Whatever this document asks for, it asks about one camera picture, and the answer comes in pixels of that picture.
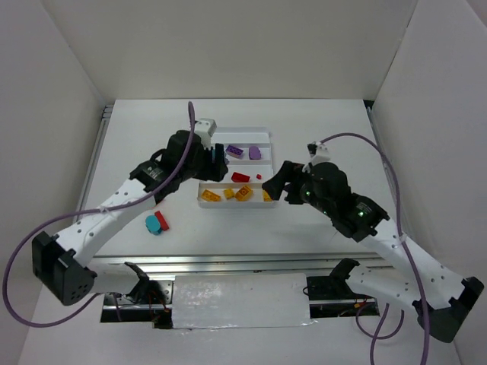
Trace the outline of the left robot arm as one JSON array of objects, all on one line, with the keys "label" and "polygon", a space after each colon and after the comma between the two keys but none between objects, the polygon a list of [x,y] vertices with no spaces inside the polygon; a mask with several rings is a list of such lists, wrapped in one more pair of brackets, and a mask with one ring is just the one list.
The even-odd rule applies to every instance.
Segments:
[{"label": "left robot arm", "polygon": [[224,145],[205,148],[198,135],[179,130],[167,146],[140,163],[129,178],[96,209],[54,235],[32,240],[33,273],[65,306],[89,293],[116,292],[136,299],[155,282],[136,264],[114,271],[93,270],[92,258],[128,223],[176,192],[188,179],[220,182],[228,173]]}]

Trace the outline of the red cloud lego brick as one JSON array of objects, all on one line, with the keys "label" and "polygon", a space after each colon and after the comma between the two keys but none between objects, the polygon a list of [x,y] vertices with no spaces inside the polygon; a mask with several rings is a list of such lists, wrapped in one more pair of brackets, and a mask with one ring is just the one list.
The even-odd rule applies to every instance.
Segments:
[{"label": "red cloud lego brick", "polygon": [[165,217],[163,216],[163,214],[162,214],[160,211],[156,211],[156,212],[154,213],[154,216],[157,218],[158,223],[160,224],[161,229],[162,229],[163,231],[167,231],[167,230],[169,230],[169,229],[170,229],[170,227],[169,227],[169,224],[168,224],[167,220],[165,219]]}]

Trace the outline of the small yellow lego cube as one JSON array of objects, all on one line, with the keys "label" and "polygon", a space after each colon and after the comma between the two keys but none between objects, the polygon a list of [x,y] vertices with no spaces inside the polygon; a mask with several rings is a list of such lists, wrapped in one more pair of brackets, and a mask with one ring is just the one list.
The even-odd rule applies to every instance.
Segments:
[{"label": "small yellow lego cube", "polygon": [[232,199],[235,196],[234,190],[231,188],[224,189],[223,193],[227,200]]}]

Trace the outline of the purple flower lego brick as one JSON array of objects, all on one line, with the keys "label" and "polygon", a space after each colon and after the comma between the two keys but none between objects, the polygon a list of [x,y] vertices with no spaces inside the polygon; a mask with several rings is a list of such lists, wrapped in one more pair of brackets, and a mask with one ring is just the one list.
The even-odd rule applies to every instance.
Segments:
[{"label": "purple flower lego brick", "polygon": [[260,160],[262,158],[262,153],[256,145],[252,145],[248,149],[248,156],[250,160]]}]

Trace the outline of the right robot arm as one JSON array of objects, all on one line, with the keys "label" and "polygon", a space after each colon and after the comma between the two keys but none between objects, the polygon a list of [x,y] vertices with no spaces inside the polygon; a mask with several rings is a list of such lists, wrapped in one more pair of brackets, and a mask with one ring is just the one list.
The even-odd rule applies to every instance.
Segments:
[{"label": "right robot arm", "polygon": [[277,201],[285,192],[291,205],[308,204],[326,215],[344,237],[376,252],[403,275],[403,281],[382,278],[354,259],[343,259],[330,273],[337,291],[366,295],[416,313],[417,322],[431,337],[451,343],[484,285],[463,278],[399,234],[396,222],[372,199],[354,193],[347,176],[335,164],[319,163],[305,169],[285,161],[263,190]]}]

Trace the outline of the red curved lego brick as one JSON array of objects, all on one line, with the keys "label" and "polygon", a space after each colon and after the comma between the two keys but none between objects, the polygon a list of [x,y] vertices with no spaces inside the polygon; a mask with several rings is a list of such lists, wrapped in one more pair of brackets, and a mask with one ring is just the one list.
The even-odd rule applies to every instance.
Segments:
[{"label": "red curved lego brick", "polygon": [[250,181],[250,176],[243,173],[233,172],[231,181],[234,183],[248,183]]}]

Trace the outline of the yellow rounded lego brick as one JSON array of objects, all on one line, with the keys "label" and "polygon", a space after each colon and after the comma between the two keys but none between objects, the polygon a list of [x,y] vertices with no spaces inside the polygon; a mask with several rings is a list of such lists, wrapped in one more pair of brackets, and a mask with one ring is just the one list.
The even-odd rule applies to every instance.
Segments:
[{"label": "yellow rounded lego brick", "polygon": [[252,196],[253,190],[249,186],[242,186],[234,197],[239,202],[247,202]]}]

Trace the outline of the purple sloped lego brick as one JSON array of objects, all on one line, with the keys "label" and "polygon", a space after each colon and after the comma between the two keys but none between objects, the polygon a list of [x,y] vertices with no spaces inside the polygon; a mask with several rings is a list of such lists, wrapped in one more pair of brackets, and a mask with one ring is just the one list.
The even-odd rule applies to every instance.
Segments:
[{"label": "purple sloped lego brick", "polygon": [[226,149],[225,149],[225,152],[226,154],[234,157],[234,158],[237,158],[237,159],[240,159],[242,158],[242,156],[244,155],[244,150],[241,149],[241,148],[238,148],[236,146],[233,146],[231,144],[229,144]]}]

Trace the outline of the teal rounded lego brick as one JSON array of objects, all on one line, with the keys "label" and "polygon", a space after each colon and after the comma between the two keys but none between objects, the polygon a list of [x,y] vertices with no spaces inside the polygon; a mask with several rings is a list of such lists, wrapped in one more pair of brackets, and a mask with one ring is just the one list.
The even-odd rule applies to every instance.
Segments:
[{"label": "teal rounded lego brick", "polygon": [[162,233],[162,227],[155,215],[149,215],[145,218],[145,226],[150,234],[159,235]]}]

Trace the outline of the yellow lego plate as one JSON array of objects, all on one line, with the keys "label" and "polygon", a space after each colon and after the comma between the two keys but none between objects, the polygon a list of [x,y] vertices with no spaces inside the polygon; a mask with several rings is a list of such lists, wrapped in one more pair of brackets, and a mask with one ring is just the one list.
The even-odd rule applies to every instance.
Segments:
[{"label": "yellow lego plate", "polygon": [[269,193],[265,190],[262,191],[263,193],[263,201],[265,202],[271,202],[272,198],[270,197]]}]

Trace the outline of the yellow sloped lego brick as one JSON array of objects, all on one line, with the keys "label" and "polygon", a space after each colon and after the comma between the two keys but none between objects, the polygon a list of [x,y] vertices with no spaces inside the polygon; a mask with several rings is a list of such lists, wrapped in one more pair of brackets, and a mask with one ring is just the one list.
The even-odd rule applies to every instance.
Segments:
[{"label": "yellow sloped lego brick", "polygon": [[211,190],[205,189],[201,194],[201,199],[206,202],[220,202],[221,196]]}]

